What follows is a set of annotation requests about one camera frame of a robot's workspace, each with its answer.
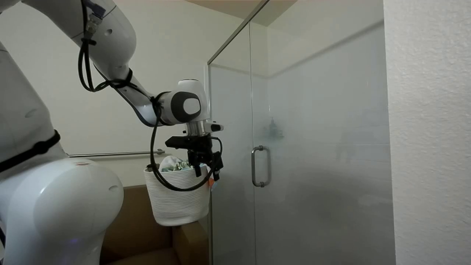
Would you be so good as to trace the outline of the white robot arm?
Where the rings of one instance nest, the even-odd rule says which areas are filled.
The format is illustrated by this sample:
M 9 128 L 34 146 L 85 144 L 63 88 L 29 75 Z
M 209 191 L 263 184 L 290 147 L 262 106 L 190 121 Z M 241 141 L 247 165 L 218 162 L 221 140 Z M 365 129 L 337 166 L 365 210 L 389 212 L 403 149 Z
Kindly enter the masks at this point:
M 135 32 L 113 0 L 1 0 L 25 3 L 79 46 L 79 66 L 97 69 L 149 125 L 205 122 L 206 94 L 196 79 L 152 96 L 128 62 Z M 106 230 L 124 202 L 119 178 L 69 157 L 50 113 L 9 51 L 0 51 L 1 265 L 99 265 Z

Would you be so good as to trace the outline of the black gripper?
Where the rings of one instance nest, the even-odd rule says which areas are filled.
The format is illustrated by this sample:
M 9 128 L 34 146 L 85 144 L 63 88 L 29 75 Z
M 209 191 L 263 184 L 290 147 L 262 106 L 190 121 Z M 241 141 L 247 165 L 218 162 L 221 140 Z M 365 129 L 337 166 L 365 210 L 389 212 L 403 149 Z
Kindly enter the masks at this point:
M 213 137 L 203 135 L 185 135 L 185 137 L 171 137 L 165 141 L 166 147 L 185 149 L 188 162 L 194 168 L 196 177 L 202 175 L 200 165 L 205 163 L 213 169 L 213 180 L 219 180 L 222 168 L 222 152 L 212 152 Z

